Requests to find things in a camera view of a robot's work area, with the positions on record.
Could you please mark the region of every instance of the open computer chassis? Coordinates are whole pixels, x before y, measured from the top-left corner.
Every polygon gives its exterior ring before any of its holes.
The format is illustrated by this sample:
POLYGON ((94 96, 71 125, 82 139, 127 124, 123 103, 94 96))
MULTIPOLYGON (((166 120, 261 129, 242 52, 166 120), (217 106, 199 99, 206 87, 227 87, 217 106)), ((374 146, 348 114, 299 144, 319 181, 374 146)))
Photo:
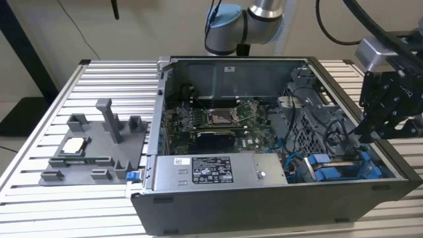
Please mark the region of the open computer chassis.
POLYGON ((173 57, 162 69, 143 184, 150 235, 358 220, 422 179, 313 58, 173 57))

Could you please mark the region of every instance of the blue latch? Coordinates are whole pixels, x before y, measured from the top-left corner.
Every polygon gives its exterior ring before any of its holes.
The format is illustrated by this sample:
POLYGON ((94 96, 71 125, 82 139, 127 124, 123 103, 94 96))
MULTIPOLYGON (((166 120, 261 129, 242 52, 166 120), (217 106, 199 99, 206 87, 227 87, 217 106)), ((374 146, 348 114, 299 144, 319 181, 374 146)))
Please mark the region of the blue latch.
POLYGON ((127 181, 139 182, 142 178, 141 172, 129 172, 127 173, 127 181))

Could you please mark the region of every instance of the motherboard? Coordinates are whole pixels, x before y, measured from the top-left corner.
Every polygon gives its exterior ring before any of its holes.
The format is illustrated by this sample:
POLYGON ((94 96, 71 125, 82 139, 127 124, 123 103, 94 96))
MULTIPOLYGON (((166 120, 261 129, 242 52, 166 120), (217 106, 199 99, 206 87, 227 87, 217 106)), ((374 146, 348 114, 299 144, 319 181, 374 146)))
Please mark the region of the motherboard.
POLYGON ((265 153, 278 143, 259 99, 193 98, 167 109, 170 154, 265 153))

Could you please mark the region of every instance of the warning label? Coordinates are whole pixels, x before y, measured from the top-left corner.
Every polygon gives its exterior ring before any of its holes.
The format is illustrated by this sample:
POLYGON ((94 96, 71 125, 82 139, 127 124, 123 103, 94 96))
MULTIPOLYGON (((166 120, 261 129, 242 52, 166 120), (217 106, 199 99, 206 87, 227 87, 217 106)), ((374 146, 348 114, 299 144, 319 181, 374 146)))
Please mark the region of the warning label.
POLYGON ((231 158, 193 158, 193 182, 195 184, 234 182, 231 158))

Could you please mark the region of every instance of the metal slotted surface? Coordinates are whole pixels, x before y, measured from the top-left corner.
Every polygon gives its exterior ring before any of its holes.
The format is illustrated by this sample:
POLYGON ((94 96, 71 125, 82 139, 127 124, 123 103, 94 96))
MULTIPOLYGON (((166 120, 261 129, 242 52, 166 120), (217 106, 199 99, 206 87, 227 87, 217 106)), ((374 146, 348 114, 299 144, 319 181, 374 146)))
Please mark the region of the metal slotted surface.
MULTIPOLYGON (((342 60, 325 60, 322 64, 358 102, 362 72, 342 60)), ((5 185, 0 192, 0 238, 150 237, 145 233, 131 201, 125 197, 125 185, 41 187, 38 182, 49 157, 54 155, 67 132, 70 114, 86 113, 89 120, 102 120, 95 102, 98 98, 111 97, 113 110, 121 119, 141 115, 145 120, 151 120, 157 83, 155 62, 94 61, 89 66, 78 68, 0 178, 0 184, 5 185)), ((418 173, 423 174, 423 139, 392 140, 392 143, 418 173)), ((420 188, 401 201, 381 204, 352 224, 199 236, 423 237, 422 217, 423 189, 420 188)))

